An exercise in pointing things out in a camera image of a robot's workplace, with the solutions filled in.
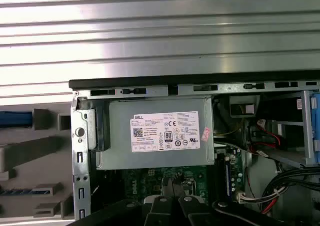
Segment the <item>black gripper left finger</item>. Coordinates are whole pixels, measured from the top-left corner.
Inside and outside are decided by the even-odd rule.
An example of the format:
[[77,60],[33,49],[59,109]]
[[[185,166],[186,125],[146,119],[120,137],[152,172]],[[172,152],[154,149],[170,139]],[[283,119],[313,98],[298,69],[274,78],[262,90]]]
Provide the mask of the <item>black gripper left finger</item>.
[[124,199],[89,216],[81,217],[71,226],[166,226],[172,221],[173,178],[162,179],[162,194],[152,195],[141,204]]

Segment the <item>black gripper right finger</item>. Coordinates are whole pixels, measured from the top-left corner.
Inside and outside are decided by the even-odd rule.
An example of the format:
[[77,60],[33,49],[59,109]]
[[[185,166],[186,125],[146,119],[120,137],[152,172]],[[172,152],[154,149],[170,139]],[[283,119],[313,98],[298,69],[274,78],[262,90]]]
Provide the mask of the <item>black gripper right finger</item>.
[[221,173],[207,175],[211,205],[200,202],[202,198],[182,195],[177,198],[189,226],[299,226],[298,221],[286,222],[268,217],[229,200],[225,193],[226,180]]

